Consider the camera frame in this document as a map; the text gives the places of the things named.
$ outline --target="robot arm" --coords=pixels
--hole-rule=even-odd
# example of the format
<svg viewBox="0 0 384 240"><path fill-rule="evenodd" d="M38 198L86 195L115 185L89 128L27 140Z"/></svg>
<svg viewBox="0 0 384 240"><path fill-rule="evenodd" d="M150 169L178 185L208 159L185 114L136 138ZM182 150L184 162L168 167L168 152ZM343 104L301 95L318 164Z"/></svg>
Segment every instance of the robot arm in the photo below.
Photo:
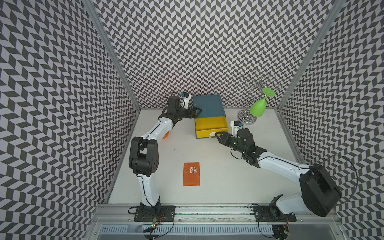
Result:
<svg viewBox="0 0 384 240"><path fill-rule="evenodd" d="M273 171L300 186L300 192L281 194L272 200L270 207L276 210L272 212L274 217L278 217L277 212L290 214L308 210L325 217L342 197L341 191L322 165L309 166L275 156L255 146L248 128L237 129L236 135L227 132L217 132L215 135L219 143L241 152L248 164Z"/></svg>
<svg viewBox="0 0 384 240"><path fill-rule="evenodd" d="M129 167L136 174L141 188L140 209L148 215L157 216L160 211L160 196L155 185L154 173L159 166L158 143L182 118L196 118L201 109L188 107L191 95L171 96L168 105L156 124L143 136L133 137L129 154Z"/></svg>

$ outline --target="orange card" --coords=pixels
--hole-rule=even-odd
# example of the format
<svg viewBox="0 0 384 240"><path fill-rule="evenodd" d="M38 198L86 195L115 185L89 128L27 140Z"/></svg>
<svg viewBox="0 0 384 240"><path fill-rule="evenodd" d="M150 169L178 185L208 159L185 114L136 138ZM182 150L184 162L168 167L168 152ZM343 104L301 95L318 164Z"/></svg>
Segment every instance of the orange card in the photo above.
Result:
<svg viewBox="0 0 384 240"><path fill-rule="evenodd" d="M183 186L200 186L200 163L185 162Z"/></svg>

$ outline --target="cable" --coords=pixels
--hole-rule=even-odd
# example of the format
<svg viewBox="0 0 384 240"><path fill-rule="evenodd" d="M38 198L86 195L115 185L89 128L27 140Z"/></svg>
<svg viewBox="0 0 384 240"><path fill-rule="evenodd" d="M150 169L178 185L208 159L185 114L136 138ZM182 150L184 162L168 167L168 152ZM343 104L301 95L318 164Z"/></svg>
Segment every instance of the cable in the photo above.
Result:
<svg viewBox="0 0 384 240"><path fill-rule="evenodd" d="M263 232L262 231L260 231L260 221L259 221L259 217L257 218L257 228L259 229L259 232L263 235L263 236L265 236L264 234L263 234Z"/></svg>
<svg viewBox="0 0 384 240"><path fill-rule="evenodd" d="M352 163L352 161L350 159L348 159L347 157L339 155L339 154L335 154L335 155L330 156L327 160L322 161L319 165L322 165L324 162L328 161L329 159L331 159L332 157L335 157L335 156L338 156L338 157L343 158L344 160L347 160L352 165L353 170L355 171L355 174L356 174L355 190L353 191L353 193L350 195L350 197L347 200L343 201L342 203L339 203L339 205L341 205L341 204L344 204L344 203L348 202L355 195L356 190L358 188L358 184L359 184L359 175L358 175L358 172L357 172L357 170L355 168L355 165Z"/></svg>
<svg viewBox="0 0 384 240"><path fill-rule="evenodd" d="M261 161L261 160L263 160L263 159L269 158L269 157L271 157L271 156L264 157L264 158L258 160L258 162ZM290 162L287 162L287 161L285 161L285 160L282 160L282 159L280 159L280 158L278 158L278 157L276 157L276 156L275 156L275 157L271 157L271 158L276 158L276 159L278 159L278 160L280 160L280 161L286 162L286 163L291 164L291 165L293 165L293 166L295 166L295 167L299 167L299 166L297 166L297 165L295 165L295 164L293 164L293 163L290 163Z"/></svg>
<svg viewBox="0 0 384 240"><path fill-rule="evenodd" d="M183 103L183 106L181 108L183 108L183 107L185 107L185 102L184 102L184 100L182 98L180 98L180 99L181 99L181 101Z"/></svg>
<svg viewBox="0 0 384 240"><path fill-rule="evenodd" d="M130 208L128 209L128 213L129 213L129 214L136 214L136 212L132 213L132 212L129 212L129 210L131 210L131 209L136 209L136 208L138 208L138 207L140 207L140 206L130 207Z"/></svg>
<svg viewBox="0 0 384 240"><path fill-rule="evenodd" d="M236 149L234 149L235 151L237 151L237 148L238 148L238 146L239 146L239 138L242 137L242 138L244 138L244 140L247 139L246 137L243 137L242 135L238 135L238 134L231 135L230 137L234 138L234 137L236 137L236 136L238 136L238 137L236 138L236 139L237 139L237 142L236 142Z"/></svg>
<svg viewBox="0 0 384 240"><path fill-rule="evenodd" d="M252 210L252 206L260 206L260 205L258 205L258 204L251 204L251 205L249 206L249 208L251 209L251 211L253 211L253 210Z"/></svg>
<svg viewBox="0 0 384 240"><path fill-rule="evenodd" d="M147 203L148 203L151 207L154 207L154 206L148 201L147 196L145 196L145 200L147 200Z"/></svg>
<svg viewBox="0 0 384 240"><path fill-rule="evenodd" d="M287 224L285 225L285 228L284 228L284 230L287 230L287 228L288 228L288 225L289 225L289 219L287 218Z"/></svg>
<svg viewBox="0 0 384 240"><path fill-rule="evenodd" d="M155 224L155 226L157 227L160 223L161 223L161 221L163 221L163 218L165 217L165 213L163 213L163 216L160 218L160 221L159 221L159 223L158 224Z"/></svg>
<svg viewBox="0 0 384 240"><path fill-rule="evenodd" d="M168 208L164 208L164 209L167 209L168 211L171 212L171 214L174 214L174 213L173 213L171 210L169 210ZM167 233L169 233L170 231L172 231L174 225L175 225L175 215L173 215L173 224L172 224L172 227L170 228L170 230L167 231L166 233L164 233L163 235L158 236L157 238L162 237L162 236L166 235Z"/></svg>
<svg viewBox="0 0 384 240"><path fill-rule="evenodd" d="M234 158L236 158L236 159L239 159L239 160L243 158L243 154L241 154L241 158L237 158L237 157L235 157L235 156L232 154L232 150L233 150L233 148L231 148L231 151L230 151L230 152L231 152L231 155L232 155L232 157L234 157Z"/></svg>
<svg viewBox="0 0 384 240"><path fill-rule="evenodd" d="M161 114L163 114L167 109L168 109L168 103L167 103L166 107L163 109L163 111L161 112Z"/></svg>

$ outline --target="chevron patterned wall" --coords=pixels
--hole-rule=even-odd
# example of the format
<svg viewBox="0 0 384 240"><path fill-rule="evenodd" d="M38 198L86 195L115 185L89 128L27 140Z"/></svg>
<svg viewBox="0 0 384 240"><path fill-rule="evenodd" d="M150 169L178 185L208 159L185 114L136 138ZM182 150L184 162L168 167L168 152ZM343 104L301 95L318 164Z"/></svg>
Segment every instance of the chevron patterned wall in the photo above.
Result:
<svg viewBox="0 0 384 240"><path fill-rule="evenodd" d="M162 108L171 92L220 93L244 106L239 76L258 69L282 85L277 106L334 0L94 0L136 99Z"/></svg>
<svg viewBox="0 0 384 240"><path fill-rule="evenodd" d="M0 1L0 85L0 239L81 237L137 113L79 0Z"/></svg>
<svg viewBox="0 0 384 240"><path fill-rule="evenodd" d="M347 1L283 109L304 159L340 153L355 163L358 190L337 211L356 240L384 234L383 24L383 1ZM325 165L350 196L350 164L333 158Z"/></svg>

